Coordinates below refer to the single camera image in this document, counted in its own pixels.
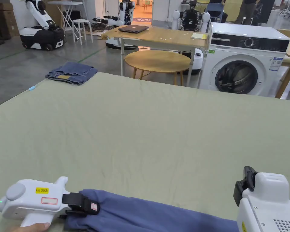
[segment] green floor line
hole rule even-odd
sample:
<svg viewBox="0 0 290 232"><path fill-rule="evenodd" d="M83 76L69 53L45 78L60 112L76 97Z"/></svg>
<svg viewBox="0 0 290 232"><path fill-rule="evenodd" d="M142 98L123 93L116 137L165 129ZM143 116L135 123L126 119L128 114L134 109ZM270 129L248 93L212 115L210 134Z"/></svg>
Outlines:
<svg viewBox="0 0 290 232"><path fill-rule="evenodd" d="M11 56L14 56L14 55L17 55L17 54L19 54L19 53L23 53L23 52L26 52L27 50L25 50L25 51L20 51L20 52L16 52L16 53L14 53L14 54L11 54L11 55L8 55L8 56L5 56L5 57L2 57L2 58L0 58L0 60L3 60L3 59L5 59L5 58L8 58L8 57L11 57Z"/></svg>
<svg viewBox="0 0 290 232"><path fill-rule="evenodd" d="M90 54L89 56L86 56L84 59L79 60L78 63L81 63L84 60L88 59L90 56L93 56L93 55L97 54L98 52L101 52L103 49L105 49L105 47L100 49L100 50L95 51L94 53Z"/></svg>
<svg viewBox="0 0 290 232"><path fill-rule="evenodd" d="M94 53L90 54L89 56L86 56L84 59L79 60L78 63L83 62L84 60L86 60L86 59L88 59L89 57L91 57L91 56L97 54L98 52L102 51L103 49L105 49L105 48L102 48L102 49L100 49L100 50L95 51ZM0 60L3 60L3 59L5 59L5 58L8 58L8 57L11 57L11 56L14 56L14 55L17 55L17 54L19 54L19 53L26 52L26 51L28 51L28 50L13 53L13 54L11 54L11 55L8 55L8 56L5 56L5 57L0 58Z"/></svg>

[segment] laptop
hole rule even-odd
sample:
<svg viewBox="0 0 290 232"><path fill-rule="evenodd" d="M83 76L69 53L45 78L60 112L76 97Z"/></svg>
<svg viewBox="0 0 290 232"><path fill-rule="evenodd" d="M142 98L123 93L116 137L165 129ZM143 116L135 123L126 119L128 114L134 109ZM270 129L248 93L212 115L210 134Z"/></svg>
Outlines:
<svg viewBox="0 0 290 232"><path fill-rule="evenodd" d="M123 32L130 32L130 33L140 33L147 29L148 27L146 26L129 25L126 27L119 28L118 30L123 31Z"/></svg>

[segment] control panel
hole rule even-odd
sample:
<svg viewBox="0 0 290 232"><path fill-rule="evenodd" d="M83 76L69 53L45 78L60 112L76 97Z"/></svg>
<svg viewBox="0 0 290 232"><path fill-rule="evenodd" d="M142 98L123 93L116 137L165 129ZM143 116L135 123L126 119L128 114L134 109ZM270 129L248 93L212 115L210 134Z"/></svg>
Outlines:
<svg viewBox="0 0 290 232"><path fill-rule="evenodd" d="M213 33L211 44L237 48L286 52L289 40L255 38Z"/></svg>

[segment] rug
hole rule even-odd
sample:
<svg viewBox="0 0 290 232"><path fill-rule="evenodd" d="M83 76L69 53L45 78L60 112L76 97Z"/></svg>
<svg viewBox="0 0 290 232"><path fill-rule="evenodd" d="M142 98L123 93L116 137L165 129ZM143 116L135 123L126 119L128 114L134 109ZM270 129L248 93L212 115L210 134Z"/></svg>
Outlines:
<svg viewBox="0 0 290 232"><path fill-rule="evenodd" d="M151 23L151 18L133 18L133 21L140 22L140 23Z"/></svg>

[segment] yellow label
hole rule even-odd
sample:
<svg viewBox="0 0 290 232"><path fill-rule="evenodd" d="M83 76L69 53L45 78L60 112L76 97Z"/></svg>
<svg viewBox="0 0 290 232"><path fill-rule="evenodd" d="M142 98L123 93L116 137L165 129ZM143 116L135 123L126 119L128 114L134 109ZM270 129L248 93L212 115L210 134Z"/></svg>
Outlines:
<svg viewBox="0 0 290 232"><path fill-rule="evenodd" d="M49 188L36 188L36 194L48 194Z"/></svg>
<svg viewBox="0 0 290 232"><path fill-rule="evenodd" d="M244 221L242 222L242 229L243 229L243 232L247 232Z"/></svg>
<svg viewBox="0 0 290 232"><path fill-rule="evenodd" d="M59 75L59 76L57 76L57 78L59 78L59 79L68 79L70 76L68 76L68 75Z"/></svg>

